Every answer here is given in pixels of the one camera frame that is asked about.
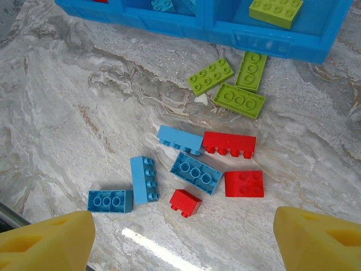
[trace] blue lego brick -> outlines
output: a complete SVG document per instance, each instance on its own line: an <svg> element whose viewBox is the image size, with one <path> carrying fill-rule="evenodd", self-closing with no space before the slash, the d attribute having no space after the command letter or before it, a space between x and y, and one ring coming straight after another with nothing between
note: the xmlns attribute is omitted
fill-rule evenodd
<svg viewBox="0 0 361 271"><path fill-rule="evenodd" d="M203 137L187 133L165 125L160 126L157 138L164 144L196 156L201 155Z"/></svg>
<svg viewBox="0 0 361 271"><path fill-rule="evenodd" d="M196 0L182 0L182 2L195 14L196 13Z"/></svg>
<svg viewBox="0 0 361 271"><path fill-rule="evenodd" d="M155 11L175 13L171 0L153 0L152 6Z"/></svg>
<svg viewBox="0 0 361 271"><path fill-rule="evenodd" d="M133 179L134 204L157 202L157 175L154 169L154 160L145 156L130 159L131 177Z"/></svg>
<svg viewBox="0 0 361 271"><path fill-rule="evenodd" d="M90 190L88 211L129 213L133 209L133 190Z"/></svg>
<svg viewBox="0 0 361 271"><path fill-rule="evenodd" d="M151 0L55 3L69 15L88 20L322 64L353 0L304 0L290 30L251 18L252 0L196 0L195 16L154 11Z"/></svg>
<svg viewBox="0 0 361 271"><path fill-rule="evenodd" d="M180 152L171 173L193 184L196 188L213 195L223 173Z"/></svg>

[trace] blue plastic bin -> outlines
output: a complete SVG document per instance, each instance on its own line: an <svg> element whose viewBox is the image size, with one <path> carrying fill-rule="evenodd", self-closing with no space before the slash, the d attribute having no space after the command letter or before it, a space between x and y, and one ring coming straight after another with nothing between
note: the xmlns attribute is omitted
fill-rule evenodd
<svg viewBox="0 0 361 271"><path fill-rule="evenodd" d="M151 0L109 0L108 4L55 0L55 3L67 14L88 20L322 63L353 0L303 1L290 30L250 18L252 0L196 0L196 15L181 0L172 0L177 14L154 11Z"/></svg>

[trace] marble countertop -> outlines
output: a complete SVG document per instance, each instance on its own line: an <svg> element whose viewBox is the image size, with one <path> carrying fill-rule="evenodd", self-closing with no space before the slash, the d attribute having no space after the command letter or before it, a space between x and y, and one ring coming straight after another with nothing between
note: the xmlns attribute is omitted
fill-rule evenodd
<svg viewBox="0 0 361 271"><path fill-rule="evenodd" d="M284 270L273 235L278 206L361 222L361 1L324 65L269 58L254 121L196 98L186 78L243 51L67 16L25 2L0 44L0 200L31 222L87 207L91 189L131 187L129 159L156 161L161 199L130 214L95 213L96 270ZM161 124L257 136L252 160L209 155L220 171L261 169L263 199L214 196L169 169L177 151ZM203 204L183 218L175 189Z"/></svg>

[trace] green lego brick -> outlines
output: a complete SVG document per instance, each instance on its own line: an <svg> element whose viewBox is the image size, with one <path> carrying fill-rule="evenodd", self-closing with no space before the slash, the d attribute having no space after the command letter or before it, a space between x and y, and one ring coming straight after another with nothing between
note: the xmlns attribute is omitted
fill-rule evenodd
<svg viewBox="0 0 361 271"><path fill-rule="evenodd" d="M302 5L302 0L253 0L249 16L290 29Z"/></svg>
<svg viewBox="0 0 361 271"><path fill-rule="evenodd" d="M256 119L266 98L223 83L213 102L238 114Z"/></svg>
<svg viewBox="0 0 361 271"><path fill-rule="evenodd" d="M266 60L266 55L246 52L239 69L235 86L256 93L261 82Z"/></svg>
<svg viewBox="0 0 361 271"><path fill-rule="evenodd" d="M196 96L220 85L234 75L234 71L225 58L218 59L207 68L188 78Z"/></svg>

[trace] light blue lego brick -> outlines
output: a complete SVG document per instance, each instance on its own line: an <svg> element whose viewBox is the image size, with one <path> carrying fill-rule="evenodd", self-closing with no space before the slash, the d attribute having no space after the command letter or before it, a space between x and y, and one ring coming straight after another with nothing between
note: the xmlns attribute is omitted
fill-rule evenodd
<svg viewBox="0 0 361 271"><path fill-rule="evenodd" d="M196 13L196 0L182 0L182 2L195 14Z"/></svg>
<svg viewBox="0 0 361 271"><path fill-rule="evenodd" d="M131 177L133 179L134 204L157 202L157 175L154 160L145 156L130 159Z"/></svg>
<svg viewBox="0 0 361 271"><path fill-rule="evenodd" d="M133 209L133 190L90 190L88 211L129 213Z"/></svg>
<svg viewBox="0 0 361 271"><path fill-rule="evenodd" d="M170 172L193 184L196 188L205 191L209 195L215 193L223 175L222 172L182 152L179 153Z"/></svg>
<svg viewBox="0 0 361 271"><path fill-rule="evenodd" d="M165 125L160 126L159 143L196 156L201 155L203 137Z"/></svg>
<svg viewBox="0 0 361 271"><path fill-rule="evenodd" d="M152 7L155 11L175 13L175 8L171 0L153 0Z"/></svg>

